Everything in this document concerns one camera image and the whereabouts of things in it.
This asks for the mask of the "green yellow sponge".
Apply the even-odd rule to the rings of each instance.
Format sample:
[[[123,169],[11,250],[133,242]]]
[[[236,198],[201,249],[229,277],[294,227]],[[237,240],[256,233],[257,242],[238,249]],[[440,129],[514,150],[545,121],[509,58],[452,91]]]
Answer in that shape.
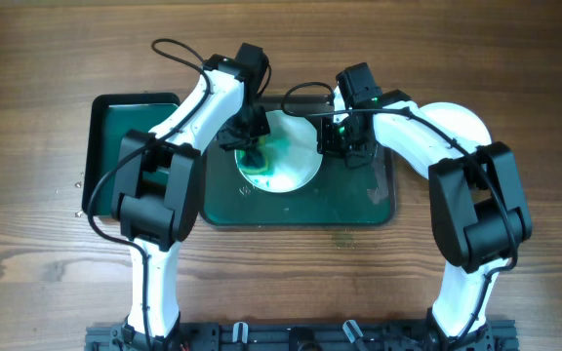
[[[270,162],[264,150],[265,146],[265,140],[260,138],[246,149],[236,150],[237,168],[246,175],[260,175],[267,172],[270,168]]]

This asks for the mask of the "white plate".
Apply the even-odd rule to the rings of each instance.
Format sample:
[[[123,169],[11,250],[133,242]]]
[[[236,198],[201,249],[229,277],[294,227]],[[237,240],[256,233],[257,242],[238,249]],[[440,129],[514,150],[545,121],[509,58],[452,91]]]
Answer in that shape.
[[[422,107],[412,107],[411,111],[421,117],[468,153],[474,153],[478,146],[489,145],[493,142],[489,130],[483,121],[471,110],[453,102],[434,102]],[[424,178],[428,178],[428,167],[442,159],[458,159],[462,157],[454,146],[439,136],[429,127],[412,120],[425,136],[420,146],[413,150],[420,152],[418,161],[410,161],[412,168]]]
[[[323,155],[316,150],[317,130],[306,119],[281,110],[266,112],[270,134],[262,136],[270,168],[260,175],[239,173],[256,188],[287,193],[307,185],[318,173]]]

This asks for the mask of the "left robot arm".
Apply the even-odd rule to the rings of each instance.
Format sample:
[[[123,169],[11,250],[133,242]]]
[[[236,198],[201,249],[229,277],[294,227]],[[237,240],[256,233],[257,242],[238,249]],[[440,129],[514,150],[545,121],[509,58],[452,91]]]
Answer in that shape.
[[[123,338],[142,350],[168,348],[179,333],[177,261],[203,203],[206,148],[217,140],[228,151],[249,149],[270,132],[254,105],[268,82],[262,48],[244,43],[234,58],[213,55],[194,68],[192,93],[150,131],[128,131],[108,172],[117,241],[130,249],[136,283]]]

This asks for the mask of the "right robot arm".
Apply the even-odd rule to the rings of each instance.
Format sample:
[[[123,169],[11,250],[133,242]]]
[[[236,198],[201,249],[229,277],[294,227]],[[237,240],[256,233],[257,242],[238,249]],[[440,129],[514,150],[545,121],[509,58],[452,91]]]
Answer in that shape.
[[[446,260],[428,320],[437,346],[466,347],[487,328],[495,279],[516,267],[519,246],[532,235],[515,157],[459,105],[418,106],[399,90],[384,92],[365,62],[345,68],[336,81],[317,148],[355,168],[383,146],[427,179],[433,238]]]

